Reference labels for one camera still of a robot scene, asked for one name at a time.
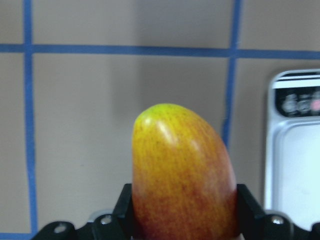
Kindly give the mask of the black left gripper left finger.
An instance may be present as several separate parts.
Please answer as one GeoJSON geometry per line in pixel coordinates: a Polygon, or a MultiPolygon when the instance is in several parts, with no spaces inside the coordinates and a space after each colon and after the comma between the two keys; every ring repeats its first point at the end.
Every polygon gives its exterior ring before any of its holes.
{"type": "Polygon", "coordinates": [[[132,185],[126,183],[119,195],[112,213],[97,217],[92,223],[95,240],[133,240],[134,214],[132,185]]]}

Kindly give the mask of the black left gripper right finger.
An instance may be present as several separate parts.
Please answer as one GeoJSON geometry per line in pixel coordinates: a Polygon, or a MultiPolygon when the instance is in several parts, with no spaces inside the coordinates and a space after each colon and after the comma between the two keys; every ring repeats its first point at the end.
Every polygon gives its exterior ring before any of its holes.
{"type": "Polygon", "coordinates": [[[294,226],[284,214],[264,210],[245,184],[237,185],[237,219],[246,240],[292,240],[294,226]]]}

